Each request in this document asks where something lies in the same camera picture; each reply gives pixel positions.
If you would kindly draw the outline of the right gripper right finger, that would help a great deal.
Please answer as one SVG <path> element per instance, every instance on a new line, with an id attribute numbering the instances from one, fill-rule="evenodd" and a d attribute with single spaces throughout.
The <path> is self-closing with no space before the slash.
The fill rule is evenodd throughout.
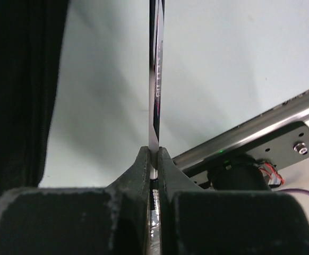
<path id="1" fill-rule="evenodd" d="M 179 195 L 204 190 L 178 169 L 164 147 L 158 151 L 158 187 L 161 253 L 179 254 Z"/>

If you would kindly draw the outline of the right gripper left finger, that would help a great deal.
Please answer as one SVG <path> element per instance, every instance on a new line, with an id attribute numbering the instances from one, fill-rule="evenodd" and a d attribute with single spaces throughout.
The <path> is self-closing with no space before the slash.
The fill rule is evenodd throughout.
<path id="1" fill-rule="evenodd" d="M 149 245 L 150 152 L 141 147 L 134 163 L 105 188 L 113 198 L 112 254 L 147 254 Z"/>

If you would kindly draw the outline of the white racket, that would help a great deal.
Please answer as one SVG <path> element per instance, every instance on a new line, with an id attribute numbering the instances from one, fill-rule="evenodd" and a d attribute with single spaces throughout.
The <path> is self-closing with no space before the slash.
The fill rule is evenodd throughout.
<path id="1" fill-rule="evenodd" d="M 149 2 L 149 138 L 150 171 L 150 254 L 161 254 L 158 151 L 160 135 L 162 59 L 165 2 Z"/>

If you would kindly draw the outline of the black racket cover gold script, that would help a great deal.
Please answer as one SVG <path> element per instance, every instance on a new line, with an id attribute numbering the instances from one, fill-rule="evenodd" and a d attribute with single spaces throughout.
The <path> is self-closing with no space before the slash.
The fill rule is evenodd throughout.
<path id="1" fill-rule="evenodd" d="M 0 1 L 0 196 L 44 174 L 68 1 Z"/>

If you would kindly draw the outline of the light green table mat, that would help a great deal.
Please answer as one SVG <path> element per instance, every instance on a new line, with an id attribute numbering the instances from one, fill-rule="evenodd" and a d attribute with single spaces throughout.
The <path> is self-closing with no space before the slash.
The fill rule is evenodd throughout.
<path id="1" fill-rule="evenodd" d="M 107 186 L 148 143 L 148 1 L 71 1 L 40 186 Z M 160 144 L 177 156 L 309 89 L 309 1 L 167 1 Z"/>

